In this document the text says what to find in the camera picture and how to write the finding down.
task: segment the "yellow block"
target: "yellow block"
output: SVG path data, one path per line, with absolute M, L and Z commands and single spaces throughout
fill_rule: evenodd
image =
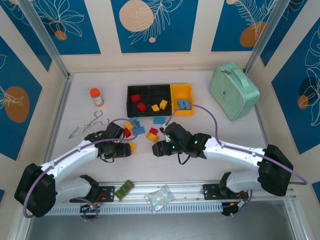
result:
M 171 107 L 172 113 L 179 108 L 178 99 L 187 99 L 189 104 L 195 104 L 194 96 L 192 95 L 192 86 L 189 83 L 170 84 L 171 91 Z M 192 106 L 190 110 L 178 110 L 175 115 L 193 115 L 195 108 Z
M 134 126 L 128 121 L 124 124 L 124 127 L 127 128 L 129 131 L 134 129 Z
M 155 143 L 158 142 L 158 140 L 159 140 L 159 136 L 154 135 L 154 134 L 151 133 L 151 132 L 148 132 L 148 133 L 147 133 L 146 138 L 149 139 L 149 140 L 152 141 L 152 142 L 155 142 Z
M 152 108 L 152 110 L 153 110 L 154 112 L 158 112 L 158 111 L 160 111 L 160 109 L 159 109 L 159 107 L 158 107 L 158 105 L 157 105 L 157 104 L 152 105 L 152 106 L 151 106 L 151 108 Z
M 161 102 L 160 102 L 160 108 L 162 109 L 162 110 L 165 110 L 166 109 L 166 107 L 167 107 L 167 105 L 168 105 L 168 101 L 166 101 L 166 100 L 162 100 Z
M 129 145 L 131 147 L 131 152 L 134 152 L 137 149 L 137 145 L 135 145 L 133 142 L 129 142 Z

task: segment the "yellow tray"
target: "yellow tray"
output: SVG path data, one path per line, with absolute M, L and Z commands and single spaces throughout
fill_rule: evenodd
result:
M 194 96 L 192 95 L 191 84 L 170 84 L 170 91 L 172 112 L 174 112 L 179 107 L 178 99 L 187 99 L 189 104 L 195 104 Z M 195 108 L 192 106 L 190 110 L 178 110 L 175 115 L 193 115 L 194 112 Z

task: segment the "green bag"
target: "green bag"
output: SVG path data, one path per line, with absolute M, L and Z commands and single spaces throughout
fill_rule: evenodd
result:
M 234 62 L 214 70 L 209 92 L 230 120 L 247 115 L 260 96 L 257 87 Z

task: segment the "blue block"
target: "blue block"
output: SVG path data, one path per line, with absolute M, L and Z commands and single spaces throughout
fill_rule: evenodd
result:
M 166 122 L 166 118 L 162 116 L 156 116 L 153 119 L 153 124 L 164 124 Z
M 187 99 L 183 100 L 183 105 L 188 105 L 188 104 L 189 104 L 189 102 L 188 102 Z M 186 106 L 186 107 L 185 107 L 185 110 L 190 110 L 190 109 L 191 109 L 190 106 Z
M 178 106 L 179 106 L 179 108 L 182 107 L 183 105 L 184 105 L 184 101 L 182 101 L 182 99 L 179 98 L 179 99 L 178 99 Z
M 134 128 L 134 129 L 132 130 L 132 133 L 133 133 L 134 136 L 137 135 L 137 129 Z M 140 134 L 144 134 L 144 133 L 146 133 L 145 128 L 144 128 L 143 126 L 139 127 L 139 135 L 140 135 Z

